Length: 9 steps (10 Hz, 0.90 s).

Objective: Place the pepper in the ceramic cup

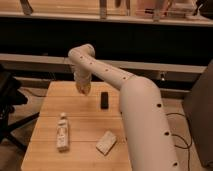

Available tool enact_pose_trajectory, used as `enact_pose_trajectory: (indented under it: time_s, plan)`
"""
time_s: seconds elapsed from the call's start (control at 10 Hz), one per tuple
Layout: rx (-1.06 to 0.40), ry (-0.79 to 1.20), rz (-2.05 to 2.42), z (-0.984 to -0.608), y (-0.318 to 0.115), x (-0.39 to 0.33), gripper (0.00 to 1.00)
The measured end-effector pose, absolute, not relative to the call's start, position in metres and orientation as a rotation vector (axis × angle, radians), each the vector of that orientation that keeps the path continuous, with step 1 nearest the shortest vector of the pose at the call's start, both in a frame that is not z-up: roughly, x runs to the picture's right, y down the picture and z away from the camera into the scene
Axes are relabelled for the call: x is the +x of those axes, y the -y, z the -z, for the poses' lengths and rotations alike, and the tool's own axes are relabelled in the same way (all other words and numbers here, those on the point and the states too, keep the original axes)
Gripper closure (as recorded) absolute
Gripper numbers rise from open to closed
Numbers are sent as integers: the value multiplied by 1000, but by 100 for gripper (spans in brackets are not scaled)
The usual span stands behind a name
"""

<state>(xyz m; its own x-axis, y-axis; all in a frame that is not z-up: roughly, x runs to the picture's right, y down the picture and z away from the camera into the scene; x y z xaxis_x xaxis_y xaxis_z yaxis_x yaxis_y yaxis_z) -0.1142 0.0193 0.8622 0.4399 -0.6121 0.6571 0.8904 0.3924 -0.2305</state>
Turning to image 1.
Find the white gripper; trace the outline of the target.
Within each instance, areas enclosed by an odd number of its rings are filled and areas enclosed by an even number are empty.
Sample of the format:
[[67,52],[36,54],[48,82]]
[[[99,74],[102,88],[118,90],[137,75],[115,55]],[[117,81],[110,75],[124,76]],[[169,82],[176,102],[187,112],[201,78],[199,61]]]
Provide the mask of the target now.
[[91,90],[92,74],[80,66],[74,69],[74,80],[76,88],[80,94],[88,95]]

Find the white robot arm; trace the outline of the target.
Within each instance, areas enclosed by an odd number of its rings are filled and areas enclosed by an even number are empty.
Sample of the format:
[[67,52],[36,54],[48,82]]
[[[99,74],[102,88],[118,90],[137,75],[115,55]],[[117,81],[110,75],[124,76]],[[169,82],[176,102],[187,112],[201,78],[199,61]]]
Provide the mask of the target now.
[[172,134],[157,85],[95,58],[90,44],[68,52],[79,92],[90,91],[93,75],[119,91],[119,110],[132,171],[181,171]]

